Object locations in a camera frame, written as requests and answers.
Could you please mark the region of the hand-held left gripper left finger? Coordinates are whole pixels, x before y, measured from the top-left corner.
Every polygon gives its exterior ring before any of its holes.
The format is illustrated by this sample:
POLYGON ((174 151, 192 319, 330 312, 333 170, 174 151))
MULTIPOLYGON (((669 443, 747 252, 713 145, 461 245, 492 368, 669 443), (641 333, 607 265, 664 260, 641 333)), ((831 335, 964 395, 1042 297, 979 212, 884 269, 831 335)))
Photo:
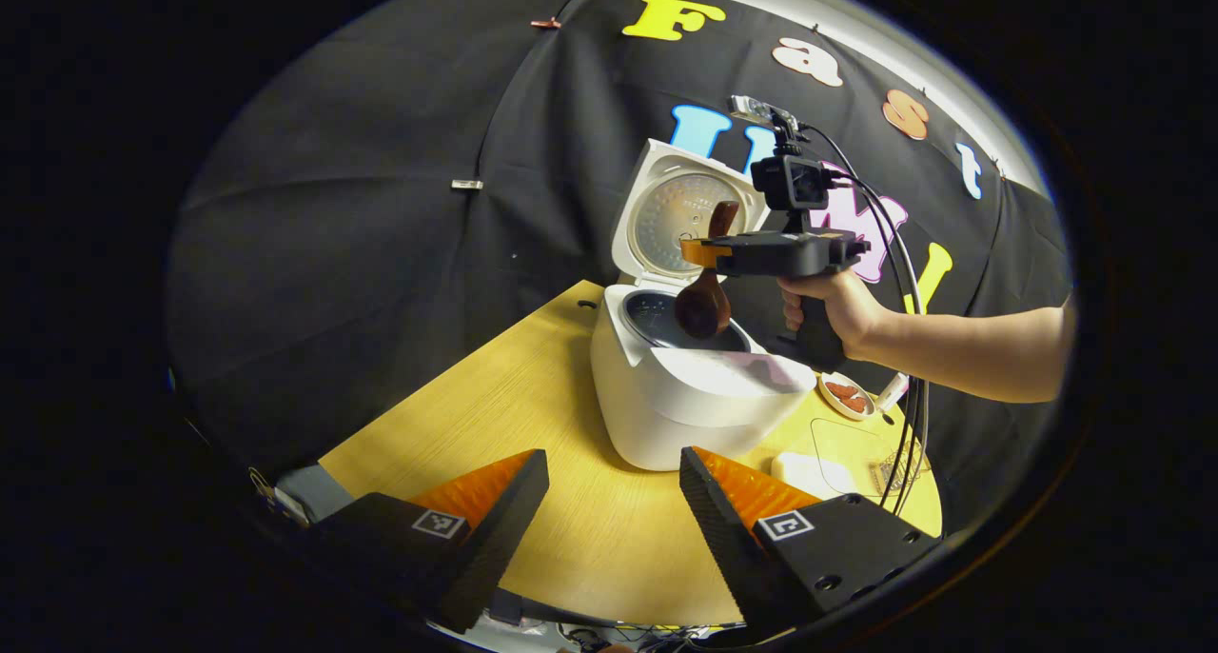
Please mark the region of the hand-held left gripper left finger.
POLYGON ((379 603, 464 632, 491 604, 548 489, 544 450, 524 450, 409 499, 363 493, 309 528, 304 545, 379 603))

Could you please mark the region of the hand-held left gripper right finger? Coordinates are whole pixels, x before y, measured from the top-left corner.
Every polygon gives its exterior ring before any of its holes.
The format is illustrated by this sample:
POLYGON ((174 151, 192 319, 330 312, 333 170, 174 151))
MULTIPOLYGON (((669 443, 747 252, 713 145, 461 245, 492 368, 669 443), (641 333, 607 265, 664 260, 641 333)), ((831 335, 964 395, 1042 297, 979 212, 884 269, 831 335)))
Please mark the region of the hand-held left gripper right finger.
POLYGON ((681 450, 678 487, 749 634, 877 595, 942 542, 861 493, 821 499, 702 446, 681 450))

